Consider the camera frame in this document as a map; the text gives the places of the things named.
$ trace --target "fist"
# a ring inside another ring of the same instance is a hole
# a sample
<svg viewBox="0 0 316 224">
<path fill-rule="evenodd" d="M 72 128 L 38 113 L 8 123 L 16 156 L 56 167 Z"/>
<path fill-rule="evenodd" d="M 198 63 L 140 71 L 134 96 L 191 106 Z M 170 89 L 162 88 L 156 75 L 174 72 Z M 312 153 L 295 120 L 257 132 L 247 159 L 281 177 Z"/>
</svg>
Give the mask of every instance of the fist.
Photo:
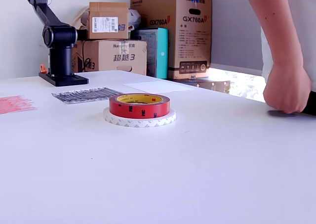
<svg viewBox="0 0 316 224">
<path fill-rule="evenodd" d="M 302 112 L 312 83 L 302 66 L 274 65 L 264 90 L 266 103 L 285 113 Z"/>
</svg>

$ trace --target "cardboard box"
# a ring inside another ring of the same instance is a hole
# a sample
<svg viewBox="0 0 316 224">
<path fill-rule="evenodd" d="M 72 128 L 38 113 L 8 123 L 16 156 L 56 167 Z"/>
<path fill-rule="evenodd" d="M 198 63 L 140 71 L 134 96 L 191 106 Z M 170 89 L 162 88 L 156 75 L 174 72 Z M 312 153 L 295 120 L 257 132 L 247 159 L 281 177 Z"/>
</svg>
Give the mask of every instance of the cardboard box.
<svg viewBox="0 0 316 224">
<path fill-rule="evenodd" d="M 140 75 L 147 72 L 144 41 L 78 41 L 72 54 L 74 72 L 122 70 Z"/>
<path fill-rule="evenodd" d="M 88 38 L 128 39 L 128 7 L 121 2 L 90 2 Z"/>
<path fill-rule="evenodd" d="M 208 76 L 211 61 L 212 0 L 131 0 L 142 27 L 169 30 L 170 79 Z"/>
</svg>

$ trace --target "roll of tape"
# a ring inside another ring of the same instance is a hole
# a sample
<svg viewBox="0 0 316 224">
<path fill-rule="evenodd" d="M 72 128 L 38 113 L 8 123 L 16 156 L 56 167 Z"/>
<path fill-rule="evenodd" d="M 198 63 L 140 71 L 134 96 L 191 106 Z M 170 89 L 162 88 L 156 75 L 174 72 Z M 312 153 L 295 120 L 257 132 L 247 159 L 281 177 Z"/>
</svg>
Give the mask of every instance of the roll of tape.
<svg viewBox="0 0 316 224">
<path fill-rule="evenodd" d="M 110 113 L 128 119 L 153 119 L 170 112 L 170 99 L 156 94 L 124 94 L 110 98 Z"/>
<path fill-rule="evenodd" d="M 105 121 L 110 124 L 131 127 L 131 128 L 150 128 L 150 127 L 159 127 L 173 123 L 177 119 L 176 112 L 173 109 L 170 109 L 169 114 L 161 118 L 153 119 L 127 119 L 113 115 L 110 112 L 109 108 L 106 108 L 103 111 L 103 118 Z"/>
</svg>

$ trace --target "teal box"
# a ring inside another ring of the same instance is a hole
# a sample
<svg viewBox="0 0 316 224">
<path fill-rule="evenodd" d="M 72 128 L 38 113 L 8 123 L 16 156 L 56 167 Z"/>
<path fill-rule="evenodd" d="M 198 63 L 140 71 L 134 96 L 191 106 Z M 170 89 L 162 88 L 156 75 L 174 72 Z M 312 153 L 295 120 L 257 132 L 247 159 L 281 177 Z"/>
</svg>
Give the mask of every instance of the teal box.
<svg viewBox="0 0 316 224">
<path fill-rule="evenodd" d="M 135 30 L 133 39 L 147 42 L 147 76 L 167 79 L 168 30 L 163 28 Z"/>
</svg>

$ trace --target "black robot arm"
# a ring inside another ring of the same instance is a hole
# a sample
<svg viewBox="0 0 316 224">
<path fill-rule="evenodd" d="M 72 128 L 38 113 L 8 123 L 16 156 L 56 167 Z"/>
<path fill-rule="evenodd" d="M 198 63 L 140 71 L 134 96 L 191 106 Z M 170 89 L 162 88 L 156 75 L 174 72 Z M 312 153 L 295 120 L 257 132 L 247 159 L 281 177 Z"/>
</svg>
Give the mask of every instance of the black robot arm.
<svg viewBox="0 0 316 224">
<path fill-rule="evenodd" d="M 44 25 L 43 39 L 49 48 L 49 72 L 39 75 L 57 87 L 87 84 L 88 79 L 74 75 L 72 69 L 72 47 L 78 37 L 76 28 L 57 18 L 47 5 L 48 0 L 28 2 Z"/>
</svg>

